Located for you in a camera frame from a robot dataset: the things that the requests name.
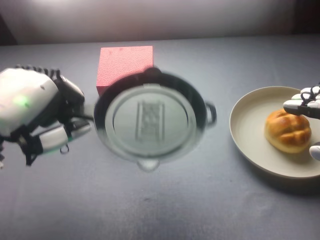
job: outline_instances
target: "gray tablecloth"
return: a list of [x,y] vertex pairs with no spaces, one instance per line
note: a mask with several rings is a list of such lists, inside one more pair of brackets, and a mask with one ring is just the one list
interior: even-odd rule
[[238,153],[229,115],[244,94],[320,81],[320,36],[235,37],[0,47],[0,69],[59,67],[97,98],[101,47],[154,46],[154,65],[189,81],[217,108],[217,125],[188,155],[145,173],[95,131],[32,167],[5,144],[1,240],[318,240],[320,197],[279,190]]

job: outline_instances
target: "beige plate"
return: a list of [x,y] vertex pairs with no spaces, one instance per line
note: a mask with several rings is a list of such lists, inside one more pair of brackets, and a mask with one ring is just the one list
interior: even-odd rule
[[[264,136],[266,118],[281,109],[300,90],[285,86],[264,87],[243,96],[230,115],[232,138],[243,155],[254,165],[285,178],[305,179],[320,176],[320,161],[309,155],[284,153],[274,148]],[[312,130],[311,144],[320,141],[320,120],[308,118]]]

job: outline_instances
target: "bread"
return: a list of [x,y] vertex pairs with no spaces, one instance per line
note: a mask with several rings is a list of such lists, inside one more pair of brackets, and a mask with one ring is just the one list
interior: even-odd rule
[[310,124],[304,116],[292,115],[280,109],[267,117],[264,136],[285,153],[300,153],[310,144]]

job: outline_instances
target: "robotic hand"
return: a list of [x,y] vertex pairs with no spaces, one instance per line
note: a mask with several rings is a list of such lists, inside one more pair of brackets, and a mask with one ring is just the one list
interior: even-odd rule
[[[305,115],[309,118],[320,120],[320,83],[313,87],[301,90],[291,100],[283,104],[284,110],[289,114]],[[320,161],[320,142],[309,149],[311,156]]]
[[[59,69],[20,66],[0,72],[0,168],[4,141],[17,143],[30,166],[38,155],[66,146],[91,129],[83,92]],[[32,135],[37,127],[48,128]]]

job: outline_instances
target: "gray wall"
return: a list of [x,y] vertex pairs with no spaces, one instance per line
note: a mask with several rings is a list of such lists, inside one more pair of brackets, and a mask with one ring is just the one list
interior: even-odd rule
[[2,0],[19,44],[287,34],[294,0]]

